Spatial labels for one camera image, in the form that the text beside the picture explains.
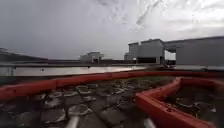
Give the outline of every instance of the white building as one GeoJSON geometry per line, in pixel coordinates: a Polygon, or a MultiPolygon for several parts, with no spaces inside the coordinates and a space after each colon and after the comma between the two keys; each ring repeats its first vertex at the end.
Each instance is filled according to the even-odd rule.
{"type": "Polygon", "coordinates": [[[81,55],[80,60],[86,62],[99,62],[103,57],[100,52],[89,52],[86,55],[81,55]]]}
{"type": "Polygon", "coordinates": [[[164,63],[164,45],[159,39],[142,41],[129,44],[129,52],[125,54],[125,60],[137,59],[138,63],[164,63]]]}
{"type": "Polygon", "coordinates": [[[166,49],[177,65],[224,66],[224,37],[168,41],[166,49]]]}

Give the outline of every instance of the sky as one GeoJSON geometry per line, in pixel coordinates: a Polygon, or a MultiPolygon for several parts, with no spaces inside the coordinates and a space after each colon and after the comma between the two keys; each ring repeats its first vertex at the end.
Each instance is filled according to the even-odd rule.
{"type": "Polygon", "coordinates": [[[222,35],[224,0],[0,1],[0,47],[50,59],[123,59],[137,41],[222,35]]]}

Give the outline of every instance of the paving stone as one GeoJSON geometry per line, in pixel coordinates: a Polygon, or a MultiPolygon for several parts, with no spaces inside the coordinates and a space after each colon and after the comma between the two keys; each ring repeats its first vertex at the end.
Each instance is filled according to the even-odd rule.
{"type": "Polygon", "coordinates": [[[90,101],[95,101],[97,98],[96,96],[85,96],[83,97],[84,101],[90,102],[90,101]]]}
{"type": "Polygon", "coordinates": [[[71,116],[83,116],[92,113],[92,110],[85,104],[79,104],[71,106],[68,109],[68,115],[71,116]]]}
{"type": "Polygon", "coordinates": [[[104,111],[101,111],[99,115],[103,120],[105,120],[112,126],[119,124],[120,122],[127,119],[121,111],[115,108],[108,108],[104,111]]]}
{"type": "Polygon", "coordinates": [[[111,88],[99,88],[97,94],[102,97],[108,97],[114,94],[114,90],[111,88]]]}
{"type": "Polygon", "coordinates": [[[117,107],[121,110],[131,110],[132,108],[135,108],[136,105],[131,101],[121,101],[117,107]]]}
{"type": "Polygon", "coordinates": [[[37,125],[39,117],[40,112],[24,112],[16,117],[16,123],[18,126],[23,127],[37,125]]]}
{"type": "Polygon", "coordinates": [[[106,98],[106,102],[109,106],[118,104],[122,100],[121,95],[114,95],[114,96],[109,96],[106,98]]]}
{"type": "Polygon", "coordinates": [[[44,102],[44,108],[54,108],[54,107],[58,107],[60,105],[62,105],[62,100],[55,98],[55,99],[47,99],[44,102]]]}
{"type": "Polygon", "coordinates": [[[96,89],[98,87],[98,84],[88,84],[87,86],[89,89],[96,89]]]}
{"type": "Polygon", "coordinates": [[[52,124],[45,124],[44,128],[65,128],[66,126],[65,121],[57,122],[57,123],[52,123],[52,124]]]}
{"type": "Polygon", "coordinates": [[[59,90],[53,90],[48,94],[49,98],[59,98],[62,97],[62,92],[59,90]]]}
{"type": "Polygon", "coordinates": [[[122,93],[122,92],[124,92],[125,90],[124,89],[122,89],[122,88],[114,88],[114,93],[116,93],[116,94],[120,94],[120,93],[122,93]]]}
{"type": "Polygon", "coordinates": [[[72,96],[72,97],[66,97],[65,98],[65,105],[74,105],[74,104],[79,104],[82,103],[82,97],[81,96],[72,96]]]}
{"type": "Polygon", "coordinates": [[[94,112],[99,112],[100,110],[102,110],[102,109],[104,109],[106,107],[108,107],[108,104],[107,104],[106,100],[103,100],[103,99],[99,99],[99,100],[93,101],[90,104],[90,108],[94,112]]]}
{"type": "Polygon", "coordinates": [[[74,91],[73,89],[63,90],[63,96],[64,97],[74,96],[74,95],[77,95],[77,94],[78,94],[78,92],[74,91]]]}
{"type": "Polygon", "coordinates": [[[145,128],[143,121],[125,121],[113,128],[145,128]]]}
{"type": "Polygon", "coordinates": [[[11,114],[3,113],[0,114],[0,128],[13,128],[16,126],[16,120],[11,116],[11,114]]]}
{"type": "Polygon", "coordinates": [[[44,123],[56,123],[65,120],[64,109],[49,109],[41,113],[41,121],[44,123]]]}
{"type": "Polygon", "coordinates": [[[91,94],[92,91],[84,85],[79,85],[76,87],[76,89],[79,91],[80,94],[86,95],[86,94],[91,94]]]}
{"type": "Polygon", "coordinates": [[[45,97],[46,97],[46,94],[42,93],[42,94],[38,94],[38,95],[33,96],[33,99],[34,100],[43,100],[45,97]]]}
{"type": "Polygon", "coordinates": [[[87,115],[79,122],[79,128],[108,128],[96,115],[87,115]]]}

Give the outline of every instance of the rooftop structure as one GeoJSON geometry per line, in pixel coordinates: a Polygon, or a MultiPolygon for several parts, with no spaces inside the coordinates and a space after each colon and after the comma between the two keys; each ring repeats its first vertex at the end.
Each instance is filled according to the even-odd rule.
{"type": "Polygon", "coordinates": [[[140,44],[129,44],[129,52],[125,54],[125,60],[136,59],[138,63],[163,64],[164,46],[160,39],[142,41],[140,44]]]}

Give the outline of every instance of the rooftop floor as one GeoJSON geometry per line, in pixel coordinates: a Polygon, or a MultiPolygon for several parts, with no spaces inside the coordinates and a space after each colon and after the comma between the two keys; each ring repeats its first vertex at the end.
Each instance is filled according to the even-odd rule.
{"type": "Polygon", "coordinates": [[[79,116],[79,128],[143,128],[147,115],[134,103],[135,93],[172,81],[141,77],[57,88],[0,104],[0,128],[64,128],[79,116]]]}

